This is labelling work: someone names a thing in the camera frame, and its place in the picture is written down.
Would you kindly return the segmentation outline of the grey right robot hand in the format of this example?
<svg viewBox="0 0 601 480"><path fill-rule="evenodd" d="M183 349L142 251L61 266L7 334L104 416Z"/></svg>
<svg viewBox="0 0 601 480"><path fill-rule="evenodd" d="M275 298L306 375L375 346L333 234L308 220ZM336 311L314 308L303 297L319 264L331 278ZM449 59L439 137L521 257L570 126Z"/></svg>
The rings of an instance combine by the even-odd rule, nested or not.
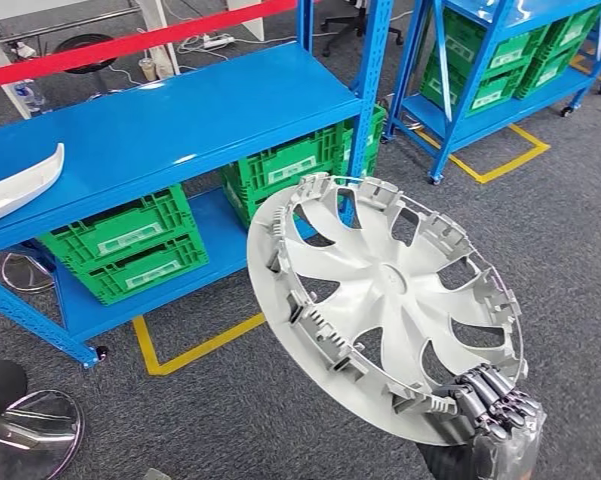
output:
<svg viewBox="0 0 601 480"><path fill-rule="evenodd" d="M462 445L417 448L436 479L529 479L547 418L542 405L495 366L481 364L439 390L474 428Z"/></svg>

